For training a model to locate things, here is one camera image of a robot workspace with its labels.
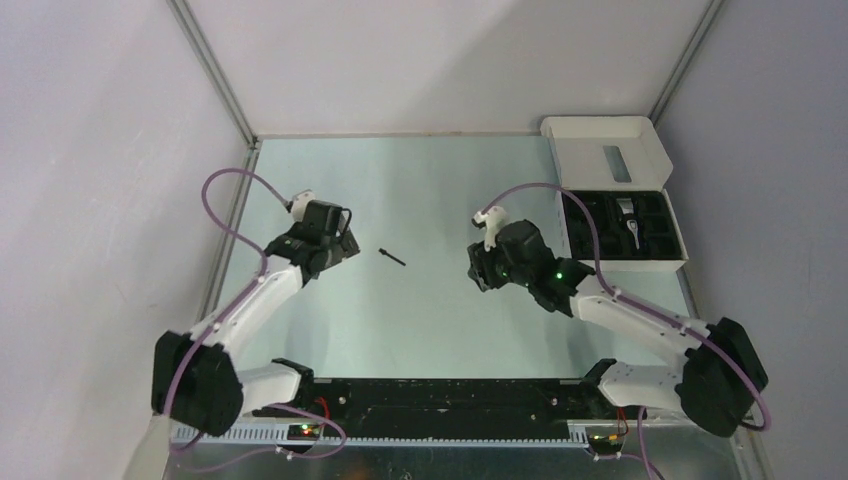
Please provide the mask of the small black cleaning brush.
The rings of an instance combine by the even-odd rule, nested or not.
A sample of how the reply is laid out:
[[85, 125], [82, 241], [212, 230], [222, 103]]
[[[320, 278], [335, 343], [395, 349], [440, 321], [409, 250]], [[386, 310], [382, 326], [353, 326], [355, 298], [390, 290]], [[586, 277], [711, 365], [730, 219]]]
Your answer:
[[399, 259], [399, 258], [398, 258], [398, 257], [396, 257], [395, 255], [391, 254], [390, 252], [388, 252], [388, 251], [387, 251], [386, 249], [384, 249], [384, 248], [379, 248], [379, 249], [378, 249], [378, 252], [379, 252], [381, 255], [383, 255], [383, 256], [385, 256], [385, 257], [389, 258], [390, 260], [392, 260], [392, 261], [396, 262], [397, 264], [399, 264], [399, 265], [401, 265], [401, 266], [407, 266], [407, 263], [406, 263], [406, 262], [404, 262], [403, 260]]

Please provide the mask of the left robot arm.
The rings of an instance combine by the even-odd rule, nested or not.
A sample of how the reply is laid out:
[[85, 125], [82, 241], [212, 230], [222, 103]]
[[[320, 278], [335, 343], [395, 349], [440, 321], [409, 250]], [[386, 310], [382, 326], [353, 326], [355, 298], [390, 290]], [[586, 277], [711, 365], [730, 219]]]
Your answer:
[[167, 331], [155, 345], [151, 407], [204, 434], [221, 436], [247, 413], [278, 403], [304, 416], [316, 403], [311, 369], [285, 359], [237, 364], [282, 305], [320, 274], [359, 254], [348, 228], [331, 234], [294, 223], [261, 252], [246, 287], [185, 333]]

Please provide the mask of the black hair trimmer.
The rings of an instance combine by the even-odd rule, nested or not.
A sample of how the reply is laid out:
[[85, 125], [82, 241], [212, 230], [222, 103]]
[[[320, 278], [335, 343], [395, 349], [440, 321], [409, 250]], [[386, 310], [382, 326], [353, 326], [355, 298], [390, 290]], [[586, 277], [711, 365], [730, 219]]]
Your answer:
[[617, 198], [616, 204], [621, 212], [622, 222], [632, 236], [634, 250], [639, 252], [642, 247], [642, 242], [640, 239], [639, 222], [636, 216], [633, 200], [631, 198], [624, 197]]

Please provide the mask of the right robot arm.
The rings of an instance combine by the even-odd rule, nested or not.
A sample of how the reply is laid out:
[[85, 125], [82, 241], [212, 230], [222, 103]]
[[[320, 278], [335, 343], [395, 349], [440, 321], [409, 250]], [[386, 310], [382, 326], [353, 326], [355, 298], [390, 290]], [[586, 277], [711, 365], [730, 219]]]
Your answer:
[[744, 327], [681, 317], [637, 296], [605, 288], [585, 263], [557, 257], [530, 221], [509, 223], [468, 246], [469, 278], [481, 291], [525, 288], [548, 312], [562, 313], [628, 337], [659, 366], [598, 363], [581, 392], [585, 411], [606, 418], [619, 407], [682, 413], [702, 430], [728, 438], [752, 429], [745, 417], [768, 376]]

